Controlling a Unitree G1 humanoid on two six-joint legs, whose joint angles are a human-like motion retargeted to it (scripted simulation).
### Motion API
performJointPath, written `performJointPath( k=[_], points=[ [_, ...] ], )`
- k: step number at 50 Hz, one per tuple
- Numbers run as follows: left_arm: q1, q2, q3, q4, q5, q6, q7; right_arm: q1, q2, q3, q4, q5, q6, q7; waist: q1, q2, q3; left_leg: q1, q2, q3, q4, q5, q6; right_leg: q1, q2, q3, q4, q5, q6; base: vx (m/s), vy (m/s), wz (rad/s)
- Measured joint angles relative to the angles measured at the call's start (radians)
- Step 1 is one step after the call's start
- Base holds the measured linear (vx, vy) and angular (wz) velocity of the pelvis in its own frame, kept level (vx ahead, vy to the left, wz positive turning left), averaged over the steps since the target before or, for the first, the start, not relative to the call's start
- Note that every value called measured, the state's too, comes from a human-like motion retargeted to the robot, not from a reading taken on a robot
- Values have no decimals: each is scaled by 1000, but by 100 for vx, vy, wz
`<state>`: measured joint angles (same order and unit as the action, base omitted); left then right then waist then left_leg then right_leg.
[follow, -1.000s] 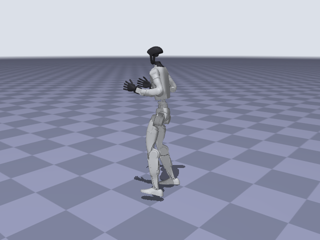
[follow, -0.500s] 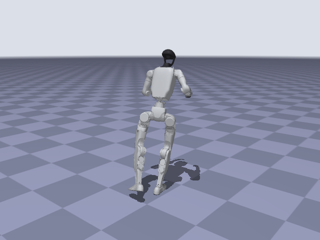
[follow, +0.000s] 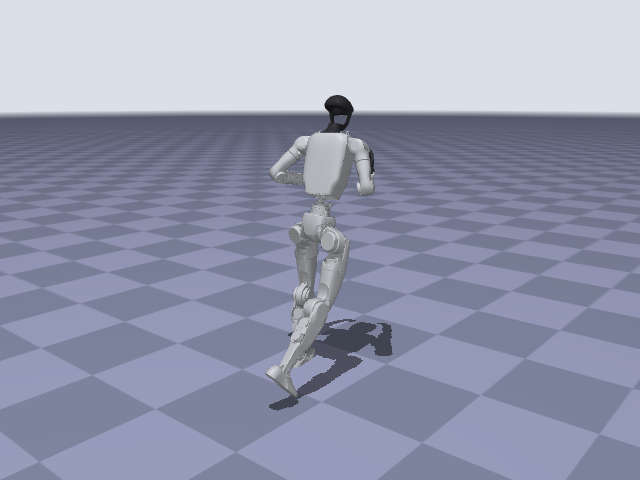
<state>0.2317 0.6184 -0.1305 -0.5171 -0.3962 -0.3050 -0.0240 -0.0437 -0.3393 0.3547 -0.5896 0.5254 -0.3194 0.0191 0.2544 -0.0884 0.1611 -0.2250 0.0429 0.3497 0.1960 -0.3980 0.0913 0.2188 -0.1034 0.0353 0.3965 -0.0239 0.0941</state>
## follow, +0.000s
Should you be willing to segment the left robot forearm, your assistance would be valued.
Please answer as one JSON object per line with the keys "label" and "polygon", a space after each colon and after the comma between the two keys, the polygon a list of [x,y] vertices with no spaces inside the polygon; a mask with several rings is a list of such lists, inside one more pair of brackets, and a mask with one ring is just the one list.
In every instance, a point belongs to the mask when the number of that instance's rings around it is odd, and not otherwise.
{"label": "left robot forearm", "polygon": [[290,170],[285,170],[286,179],[282,182],[282,184],[297,184],[303,185],[303,173],[291,172]]}

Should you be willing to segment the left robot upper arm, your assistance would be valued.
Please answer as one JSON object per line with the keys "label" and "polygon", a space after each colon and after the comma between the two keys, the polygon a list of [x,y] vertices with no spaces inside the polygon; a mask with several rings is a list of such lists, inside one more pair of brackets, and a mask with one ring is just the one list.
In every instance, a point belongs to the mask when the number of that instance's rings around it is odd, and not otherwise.
{"label": "left robot upper arm", "polygon": [[307,142],[310,136],[297,138],[293,146],[287,151],[278,162],[269,170],[269,176],[276,182],[282,183],[286,179],[285,170],[293,166],[297,160],[306,155]]}

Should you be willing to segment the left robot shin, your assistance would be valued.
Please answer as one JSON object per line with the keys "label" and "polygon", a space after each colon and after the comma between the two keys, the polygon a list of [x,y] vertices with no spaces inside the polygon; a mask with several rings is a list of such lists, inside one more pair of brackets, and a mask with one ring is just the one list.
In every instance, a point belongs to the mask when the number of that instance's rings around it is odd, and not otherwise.
{"label": "left robot shin", "polygon": [[[293,292],[293,307],[292,307],[292,328],[293,328],[293,332],[294,332],[294,328],[295,328],[295,325],[296,325],[299,317],[300,316],[304,316],[305,317],[305,314],[304,314],[304,311],[303,311],[304,306],[298,305],[296,303],[296,299],[295,299],[296,291],[297,291],[298,287],[296,287],[294,289],[294,292]],[[304,356],[304,353],[302,354],[302,356],[301,356],[301,358],[299,360],[302,360],[304,358],[303,356]]]}

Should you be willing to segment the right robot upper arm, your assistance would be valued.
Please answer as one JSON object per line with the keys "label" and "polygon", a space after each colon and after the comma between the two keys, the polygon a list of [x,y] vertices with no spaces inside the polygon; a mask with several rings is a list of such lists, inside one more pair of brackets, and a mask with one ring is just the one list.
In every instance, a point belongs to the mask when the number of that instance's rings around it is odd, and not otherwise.
{"label": "right robot upper arm", "polygon": [[360,196],[366,196],[373,194],[371,186],[371,166],[370,166],[370,148],[364,141],[358,138],[348,137],[349,151],[355,155],[355,165],[357,174],[359,177],[359,183],[357,183],[357,191]]}

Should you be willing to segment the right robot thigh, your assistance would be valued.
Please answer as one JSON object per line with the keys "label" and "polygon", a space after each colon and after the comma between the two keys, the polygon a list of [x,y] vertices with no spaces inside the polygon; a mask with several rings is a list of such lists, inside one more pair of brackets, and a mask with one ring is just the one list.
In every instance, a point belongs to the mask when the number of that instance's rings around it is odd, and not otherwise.
{"label": "right robot thigh", "polygon": [[303,311],[308,318],[318,302],[326,303],[329,312],[341,288],[348,263],[349,240],[337,229],[325,227],[321,247],[329,254],[322,262],[317,298],[304,304]]}

